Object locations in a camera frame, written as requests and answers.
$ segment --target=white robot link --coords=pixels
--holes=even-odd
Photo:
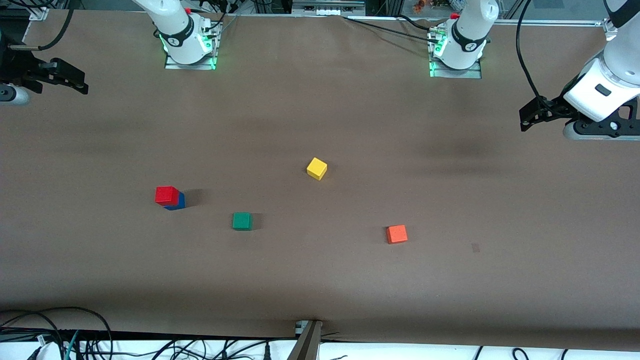
[[[500,8],[495,0],[468,0],[458,19],[443,24],[445,34],[435,47],[433,56],[444,65],[465,70],[482,57],[486,36],[498,19]]]
[[[604,0],[604,5],[618,34],[587,61],[559,97],[549,101],[536,96],[520,109],[522,131],[566,118],[563,133],[570,139],[640,140],[640,0]]]
[[[213,51],[211,20],[187,13],[180,0],[132,0],[151,17],[164,49],[173,60],[192,64]]]

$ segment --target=orange object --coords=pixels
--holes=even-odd
[[[407,240],[406,227],[404,225],[393,225],[387,228],[387,242],[389,244],[403,243]]]

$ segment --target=brown table surface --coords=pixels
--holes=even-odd
[[[640,147],[565,140],[561,120],[521,133],[514,26],[492,29],[482,80],[430,78],[424,42],[339,17],[241,17],[215,71],[164,70],[153,30],[76,12],[38,56],[90,94],[45,85],[1,109],[3,307],[86,306],[120,331],[288,336],[319,318],[342,340],[640,349]],[[604,34],[522,43],[555,97]],[[164,184],[189,208],[154,204]],[[232,230],[235,211],[257,229]],[[386,244],[394,224],[407,243]]]

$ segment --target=teal cable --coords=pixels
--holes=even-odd
[[[67,349],[67,352],[65,352],[65,360],[69,360],[69,357],[71,356],[71,348],[74,347],[78,332],[80,332],[80,330],[76,330],[76,333],[73,335],[73,337],[71,337],[71,342],[69,342],[69,347]]]

